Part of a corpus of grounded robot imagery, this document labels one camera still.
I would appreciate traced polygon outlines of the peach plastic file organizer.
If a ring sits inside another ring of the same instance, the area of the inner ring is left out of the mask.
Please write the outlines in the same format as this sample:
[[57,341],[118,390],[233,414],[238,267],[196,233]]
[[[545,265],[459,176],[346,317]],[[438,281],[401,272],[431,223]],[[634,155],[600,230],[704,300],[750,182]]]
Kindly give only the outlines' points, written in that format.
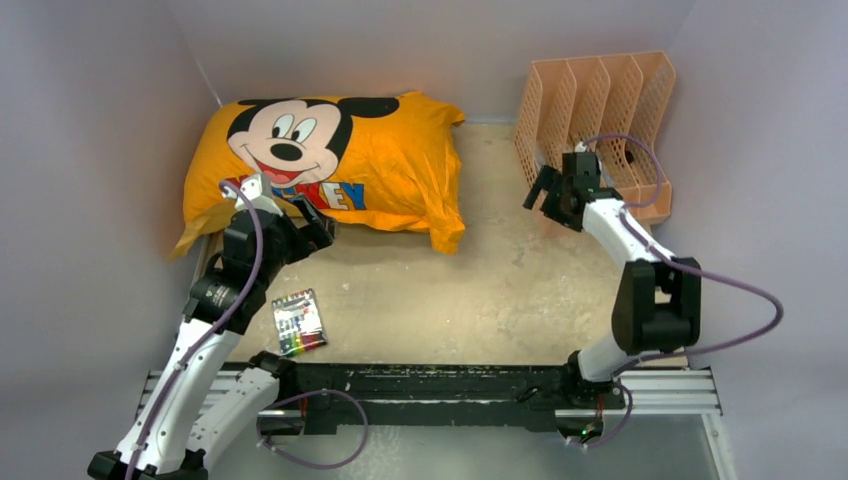
[[644,150],[654,146],[675,82],[663,51],[532,62],[513,137],[526,184],[593,138],[608,185],[639,203],[634,217],[643,225],[663,223],[672,185]]

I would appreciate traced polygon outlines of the orange Mickey Mouse pillowcase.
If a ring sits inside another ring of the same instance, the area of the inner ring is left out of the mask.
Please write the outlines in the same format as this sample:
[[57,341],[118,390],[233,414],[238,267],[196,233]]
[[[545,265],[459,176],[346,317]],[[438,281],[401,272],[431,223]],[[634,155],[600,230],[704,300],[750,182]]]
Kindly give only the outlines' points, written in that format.
[[425,233],[434,250],[453,254],[465,226],[452,131],[464,119],[458,107],[420,92],[226,104],[211,117],[190,163],[184,230],[171,257],[228,225],[234,204],[221,181],[240,185],[258,173],[291,216],[293,199],[303,196],[341,223]]

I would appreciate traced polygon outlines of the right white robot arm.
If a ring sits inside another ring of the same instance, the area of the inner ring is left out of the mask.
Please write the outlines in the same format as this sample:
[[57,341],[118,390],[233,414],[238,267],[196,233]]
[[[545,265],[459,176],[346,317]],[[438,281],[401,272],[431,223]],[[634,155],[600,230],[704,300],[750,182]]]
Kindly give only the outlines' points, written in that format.
[[601,184],[598,156],[590,151],[563,155],[560,168],[543,166],[524,201],[545,218],[590,234],[620,268],[610,332],[573,352],[565,364],[561,392],[584,407],[607,392],[619,372],[640,355],[673,354],[700,337],[701,280],[698,263],[657,245],[635,221],[619,192]]

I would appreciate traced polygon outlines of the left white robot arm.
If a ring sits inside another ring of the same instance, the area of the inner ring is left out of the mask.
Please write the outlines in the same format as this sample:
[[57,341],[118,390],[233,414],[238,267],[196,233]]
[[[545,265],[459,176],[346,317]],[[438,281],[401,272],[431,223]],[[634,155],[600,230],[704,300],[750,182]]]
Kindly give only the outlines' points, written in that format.
[[251,205],[233,215],[223,247],[192,285],[166,370],[122,444],[98,452],[93,479],[205,479],[206,452],[188,445],[189,424],[283,266],[334,241],[335,222],[307,198],[291,199],[306,223]]

